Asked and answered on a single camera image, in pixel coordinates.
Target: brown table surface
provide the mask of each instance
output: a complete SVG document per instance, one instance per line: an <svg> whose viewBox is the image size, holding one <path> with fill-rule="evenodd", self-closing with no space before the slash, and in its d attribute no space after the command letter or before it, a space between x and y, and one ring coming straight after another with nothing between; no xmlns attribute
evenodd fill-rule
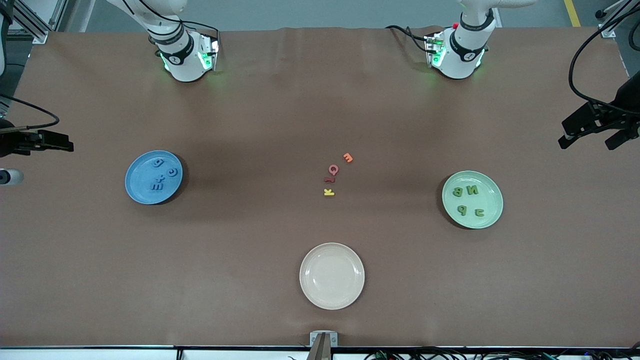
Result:
<svg viewBox="0 0 640 360"><path fill-rule="evenodd" d="M0 190L0 343L295 345L332 329L358 346L633 344L640 141L556 142L583 103L566 78L592 31L497 29L464 81L390 30L224 33L219 71L195 83L174 81L146 34L50 34L17 97L58 114L76 151L1 160L26 178ZM576 77L611 100L626 80L615 42L596 39ZM154 149L186 180L143 206L123 180ZM444 179L467 169L504 195L490 228L442 210ZM339 311L298 282L329 241L366 271Z"/></svg>

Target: gray floor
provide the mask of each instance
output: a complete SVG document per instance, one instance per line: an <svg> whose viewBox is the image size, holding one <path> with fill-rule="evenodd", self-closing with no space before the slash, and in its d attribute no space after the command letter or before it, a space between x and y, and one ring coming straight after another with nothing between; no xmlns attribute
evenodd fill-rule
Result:
<svg viewBox="0 0 640 360"><path fill-rule="evenodd" d="M181 17L212 24L221 31L279 28L384 28L450 26L460 19L455 0L191 0ZM563 0L541 0L528 8L502 10L505 26L571 26ZM124 12L97 0L87 31L142 31Z"/></svg>
<svg viewBox="0 0 640 360"><path fill-rule="evenodd" d="M105 0L75 0L68 31L141 32L127 14ZM583 26L596 26L596 10L613 0L574 0ZM397 24L413 28L427 25L449 26L460 19L461 7L455 0L190 0L181 17L203 22L221 31L269 30L338 26L343 28L383 28ZM628 31L640 19L631 17L617 30L616 41L629 74L640 70L640 53L627 42ZM567 27L571 26L563 0L538 0L527 8L501 9L504 27ZM24 63L31 49L28 42L9 42L9 62ZM11 67L0 81L0 92L12 94L21 74L20 67Z"/></svg>

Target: green led light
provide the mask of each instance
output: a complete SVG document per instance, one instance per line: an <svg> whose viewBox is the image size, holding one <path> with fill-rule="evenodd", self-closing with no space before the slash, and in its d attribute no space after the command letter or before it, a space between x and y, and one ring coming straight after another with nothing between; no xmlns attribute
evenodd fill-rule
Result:
<svg viewBox="0 0 640 360"><path fill-rule="evenodd" d="M164 55L162 55L162 53L160 53L160 59L162 59L162 62L164 63L164 69L167 70L167 71L170 71L169 70L169 65L167 65L166 59L164 58Z"/></svg>
<svg viewBox="0 0 640 360"><path fill-rule="evenodd" d="M200 62L202 62L202 67L205 70L209 70L211 69L212 65L211 65L211 56L202 53L198 53L198 56L200 57Z"/></svg>
<svg viewBox="0 0 640 360"><path fill-rule="evenodd" d="M484 50L478 55L478 61L476 63L476 67L480 66L480 61L482 61L482 55L484 55Z"/></svg>
<svg viewBox="0 0 640 360"><path fill-rule="evenodd" d="M432 64L433 66L440 66L442 64L442 59L444 59L444 56L447 54L447 49L442 46L440 48L440 51L437 52L435 55L433 55L433 61Z"/></svg>

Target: blue plate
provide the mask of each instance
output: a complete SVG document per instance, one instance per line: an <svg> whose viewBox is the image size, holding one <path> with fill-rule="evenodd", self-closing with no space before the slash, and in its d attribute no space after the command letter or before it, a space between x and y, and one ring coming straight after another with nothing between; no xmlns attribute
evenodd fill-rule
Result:
<svg viewBox="0 0 640 360"><path fill-rule="evenodd" d="M134 161L124 178L124 188L140 204L158 204L169 199L182 182L182 164L168 151L156 150Z"/></svg>

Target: white plate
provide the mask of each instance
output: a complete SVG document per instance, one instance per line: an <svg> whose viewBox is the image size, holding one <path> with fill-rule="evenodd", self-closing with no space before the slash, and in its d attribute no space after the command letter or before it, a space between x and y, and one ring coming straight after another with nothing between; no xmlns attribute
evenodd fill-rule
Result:
<svg viewBox="0 0 640 360"><path fill-rule="evenodd" d="M300 266L300 286L317 307L338 310L351 305L364 287L364 266L348 246L325 243L311 250Z"/></svg>

